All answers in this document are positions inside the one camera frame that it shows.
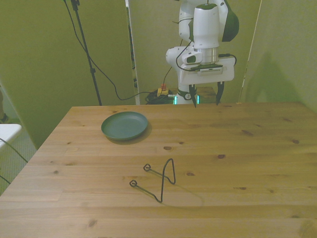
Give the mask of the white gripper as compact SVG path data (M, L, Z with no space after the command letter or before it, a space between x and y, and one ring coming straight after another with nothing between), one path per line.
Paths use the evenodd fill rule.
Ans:
M235 57L220 58L216 63L207 65L182 64L179 82L189 85L189 93L195 107L197 106L195 84L217 82L216 105L218 105L224 92L224 81L231 81L234 78L234 65Z

